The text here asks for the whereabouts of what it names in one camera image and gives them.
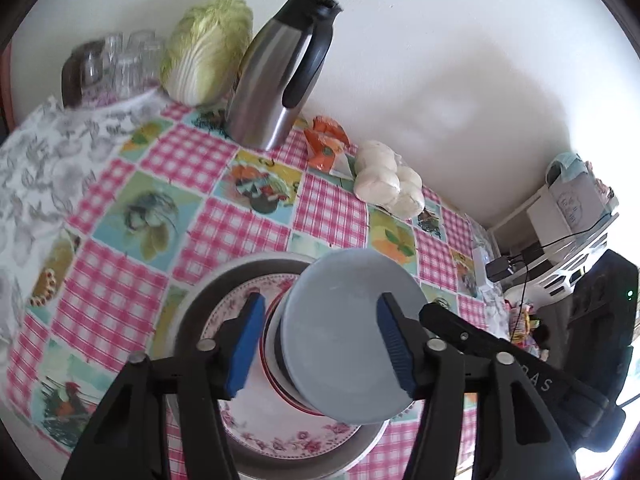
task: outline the metal basin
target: metal basin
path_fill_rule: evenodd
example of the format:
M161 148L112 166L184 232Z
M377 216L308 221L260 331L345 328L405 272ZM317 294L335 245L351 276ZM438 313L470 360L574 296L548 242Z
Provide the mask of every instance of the metal basin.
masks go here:
M257 253L232 260L204 277L180 304L167 333L166 355L193 348L214 307L236 286L265 274L300 274L314 260L295 253ZM179 420L177 399L168 396L169 407ZM300 460L267 457L238 444L227 442L236 469L245 478L261 480L316 480L345 472L377 444L387 422L361 426L351 438L321 456Z

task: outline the wall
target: wall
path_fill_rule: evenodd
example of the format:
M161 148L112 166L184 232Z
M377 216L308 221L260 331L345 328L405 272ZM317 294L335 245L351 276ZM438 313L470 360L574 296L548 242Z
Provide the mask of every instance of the wall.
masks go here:
M168 34L206 0L40 0L14 39L18 119L59 94L71 48L110 29ZM247 0L255 29L285 0ZM600 0L338 0L308 103L355 140L387 142L425 182L489 224L573 147L620 196L630 254L640 61Z

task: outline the screw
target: screw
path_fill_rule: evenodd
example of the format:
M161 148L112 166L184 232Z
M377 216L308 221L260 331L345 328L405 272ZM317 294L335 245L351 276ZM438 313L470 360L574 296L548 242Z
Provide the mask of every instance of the screw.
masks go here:
M512 365L516 360L508 352L498 352L498 355L495 358L498 359L498 362L503 365Z
M427 341L427 346L433 351L442 352L447 347L447 344L442 339L437 339L434 337Z
M213 339L201 339L196 344L196 348L201 352L208 352L216 347L216 342Z
M131 352L127 357L127 361L129 361L133 365L139 365L146 359L146 354L142 350L136 350Z

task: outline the snack package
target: snack package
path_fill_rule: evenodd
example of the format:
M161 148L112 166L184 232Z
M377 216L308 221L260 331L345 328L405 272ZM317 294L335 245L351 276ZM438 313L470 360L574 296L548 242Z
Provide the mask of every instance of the snack package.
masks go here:
M338 178L353 180L345 152L350 141L340 124L331 118L317 116L313 127L305 129L304 134L310 167Z

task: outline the tablecloth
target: tablecloth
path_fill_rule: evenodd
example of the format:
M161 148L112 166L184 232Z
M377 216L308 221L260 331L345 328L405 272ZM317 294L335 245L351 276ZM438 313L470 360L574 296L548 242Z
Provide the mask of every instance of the tablecloth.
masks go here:
M111 136L120 140L94 164L81 198L67 204L49 252L34 256L33 290L23 285L10 302L24 312L15 314L2 391L60 452L71 452L127 355L158 354L182 298L238 256L373 247L411 273L428 300L486 329L472 259L478 229L433 190L423 187L420 216L399 221L357 200L351 181L307 169L303 120L284 146L257 153L225 137L215 108L172 103L146 119ZM99 133L83 135L99 142ZM25 161L24 168L14 161L14 172L26 170ZM465 400L461 463L472 456L476 428L474 398ZM401 478L420 410L396 417L345 478ZM172 421L168 434L172 474L185 478Z

